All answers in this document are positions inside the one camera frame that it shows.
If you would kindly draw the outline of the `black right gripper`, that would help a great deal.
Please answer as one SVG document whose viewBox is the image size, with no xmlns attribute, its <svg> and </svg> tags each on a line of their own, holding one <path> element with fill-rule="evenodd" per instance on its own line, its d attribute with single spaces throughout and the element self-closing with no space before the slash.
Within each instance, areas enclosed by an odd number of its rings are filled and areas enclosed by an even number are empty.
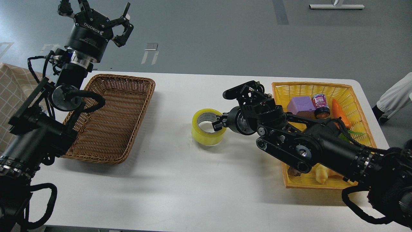
<svg viewBox="0 0 412 232">
<path fill-rule="evenodd" d="M 234 107 L 228 113 L 216 115 L 216 120 L 212 122 L 212 128 L 215 132 L 218 132 L 223 128 L 229 128 L 235 133 L 246 136 L 256 132 L 247 124 L 240 107 Z"/>
</svg>

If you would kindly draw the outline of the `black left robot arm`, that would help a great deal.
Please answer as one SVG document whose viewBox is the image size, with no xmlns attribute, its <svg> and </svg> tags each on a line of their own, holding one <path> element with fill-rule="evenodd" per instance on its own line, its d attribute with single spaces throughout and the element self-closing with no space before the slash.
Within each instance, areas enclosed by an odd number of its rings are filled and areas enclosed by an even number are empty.
<svg viewBox="0 0 412 232">
<path fill-rule="evenodd" d="M 82 113 L 91 113 L 105 105 L 105 99 L 81 84 L 101 62 L 109 41 L 118 47 L 126 44 L 134 29 L 127 3 L 123 14 L 109 19 L 78 1 L 74 13 L 68 0 L 60 1 L 58 14 L 72 18 L 74 26 L 64 49 L 46 56 L 30 57 L 29 71 L 37 87 L 9 119 L 15 140 L 1 155 L 1 231 L 15 225 L 21 231 L 37 229 L 50 219 L 57 199 L 52 183 L 32 185 L 40 165 L 50 166 L 66 154 L 78 132 L 75 123 Z"/>
</svg>

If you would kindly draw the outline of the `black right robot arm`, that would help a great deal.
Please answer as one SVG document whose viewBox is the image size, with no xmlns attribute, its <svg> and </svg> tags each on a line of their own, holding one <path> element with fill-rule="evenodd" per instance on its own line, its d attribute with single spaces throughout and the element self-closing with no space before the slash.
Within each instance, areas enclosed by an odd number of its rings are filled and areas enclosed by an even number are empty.
<svg viewBox="0 0 412 232">
<path fill-rule="evenodd" d="M 341 119 L 308 119 L 285 113 L 258 81 L 223 92 L 238 107 L 216 116 L 213 129 L 252 135 L 256 145 L 300 173 L 322 164 L 357 182 L 343 189 L 342 200 L 357 216 L 371 224 L 399 223 L 411 228 L 411 151 L 368 147 L 352 139 Z"/>
</svg>

